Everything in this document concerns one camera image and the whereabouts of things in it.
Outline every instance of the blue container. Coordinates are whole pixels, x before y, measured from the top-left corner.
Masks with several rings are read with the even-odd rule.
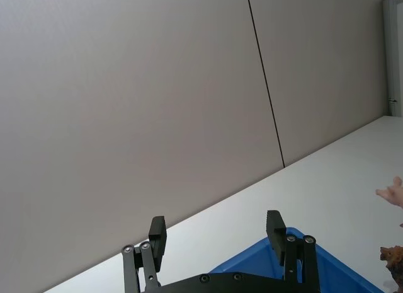
[[[287,233],[294,234],[298,238],[303,236],[295,228],[287,228]],[[322,293],[382,293],[380,289],[318,245],[316,253]],[[299,282],[300,271],[301,268],[298,266]],[[283,267],[278,264],[268,238],[264,238],[211,271],[211,273],[222,272],[242,272],[281,279]]]

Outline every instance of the white table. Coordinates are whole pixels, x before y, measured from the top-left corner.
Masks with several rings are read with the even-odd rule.
[[[238,254],[266,236],[266,211],[276,209],[286,226],[313,235],[353,270],[393,292],[379,247],[403,244],[403,211],[375,189],[391,185],[395,175],[403,176],[403,118],[382,117],[170,227],[159,281],[208,272]],[[47,291],[71,292],[123,293],[121,254]]]

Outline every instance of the brown toy figure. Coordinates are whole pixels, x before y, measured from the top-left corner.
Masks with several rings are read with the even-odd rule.
[[[394,177],[393,186],[389,186],[386,189],[377,189],[376,193],[392,205],[399,206],[403,209],[402,179],[398,176]]]
[[[398,293],[403,293],[403,247],[380,247],[380,260],[386,260],[386,267],[399,286]]]

